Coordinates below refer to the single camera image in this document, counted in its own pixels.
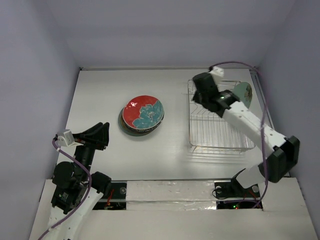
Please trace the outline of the blue white floral plate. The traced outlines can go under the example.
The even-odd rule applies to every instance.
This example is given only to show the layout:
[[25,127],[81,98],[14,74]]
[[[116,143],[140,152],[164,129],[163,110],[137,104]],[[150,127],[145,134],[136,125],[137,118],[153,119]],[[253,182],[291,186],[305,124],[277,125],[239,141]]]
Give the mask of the blue white floral plate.
[[131,126],[129,126],[128,124],[125,123],[125,120],[123,119],[123,115],[122,115],[122,112],[120,112],[119,116],[118,116],[118,124],[119,126],[122,128],[122,130],[124,132],[126,132],[128,135],[131,135],[131,136],[145,136],[149,133],[151,133],[152,131],[154,131],[157,127],[160,126],[160,124],[162,123],[163,119],[164,119],[164,116],[165,114],[163,113],[160,120],[156,123],[156,125],[152,126],[152,127],[149,127],[149,128],[146,128],[146,129],[135,129]]

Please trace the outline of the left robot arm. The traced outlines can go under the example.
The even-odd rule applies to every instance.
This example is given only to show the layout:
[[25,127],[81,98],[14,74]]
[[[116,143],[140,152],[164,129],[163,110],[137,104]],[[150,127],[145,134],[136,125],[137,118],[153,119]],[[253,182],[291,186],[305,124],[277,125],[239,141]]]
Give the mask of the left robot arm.
[[97,171],[90,173],[96,151],[104,151],[109,144],[108,122],[72,133],[58,132],[52,139],[55,150],[67,157],[53,171],[55,190],[51,199],[47,230],[41,240],[75,240],[96,203],[113,195],[112,179]]

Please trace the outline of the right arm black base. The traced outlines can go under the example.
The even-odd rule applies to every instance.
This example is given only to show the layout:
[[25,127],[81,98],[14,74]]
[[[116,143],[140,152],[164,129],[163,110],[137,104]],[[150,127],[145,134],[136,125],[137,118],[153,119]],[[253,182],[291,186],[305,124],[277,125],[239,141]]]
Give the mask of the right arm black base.
[[252,188],[233,186],[231,182],[215,182],[212,195],[218,200],[226,200],[229,198],[244,199],[245,197],[257,199],[260,197],[260,193],[254,192]]

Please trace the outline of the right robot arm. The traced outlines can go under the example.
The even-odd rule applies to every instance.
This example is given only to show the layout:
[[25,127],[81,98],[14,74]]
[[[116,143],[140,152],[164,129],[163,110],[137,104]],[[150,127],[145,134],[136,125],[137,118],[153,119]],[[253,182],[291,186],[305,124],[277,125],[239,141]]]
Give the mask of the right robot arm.
[[235,196],[263,182],[278,183],[297,163],[300,140],[286,137],[254,115],[241,99],[230,90],[220,91],[213,71],[195,75],[192,100],[245,134],[262,152],[262,162],[238,172],[230,183]]

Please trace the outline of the red and teal plate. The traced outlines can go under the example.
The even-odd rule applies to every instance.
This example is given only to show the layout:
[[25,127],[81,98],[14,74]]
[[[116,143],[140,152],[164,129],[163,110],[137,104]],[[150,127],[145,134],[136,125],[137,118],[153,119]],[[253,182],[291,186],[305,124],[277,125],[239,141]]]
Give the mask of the red and teal plate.
[[131,99],[122,110],[122,119],[131,129],[148,131],[157,127],[165,115],[161,101],[151,95],[140,95]]

